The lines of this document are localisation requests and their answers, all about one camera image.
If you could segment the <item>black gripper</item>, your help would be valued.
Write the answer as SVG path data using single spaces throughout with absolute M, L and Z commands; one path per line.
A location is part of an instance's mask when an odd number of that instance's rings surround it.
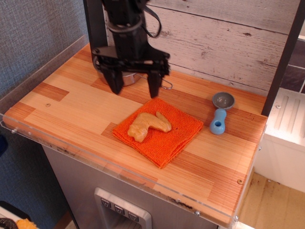
M 114 45 L 92 50 L 93 66 L 103 73 L 111 91 L 119 94 L 124 86 L 123 72 L 148 73 L 151 98 L 159 94 L 163 75 L 170 73 L 170 55 L 152 47 L 145 31 L 113 34 Z

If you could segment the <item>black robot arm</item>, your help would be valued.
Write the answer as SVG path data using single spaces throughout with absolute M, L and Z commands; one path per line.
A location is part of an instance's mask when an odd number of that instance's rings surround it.
M 104 0 L 107 23 L 113 35 L 114 46 L 96 47 L 92 50 L 94 68 L 103 74 L 111 91 L 119 94 L 124 86 L 123 73 L 145 73 L 151 98 L 158 96 L 162 78 L 170 74 L 170 55 L 153 48 L 148 37 L 145 13 L 156 19 L 145 0 Z

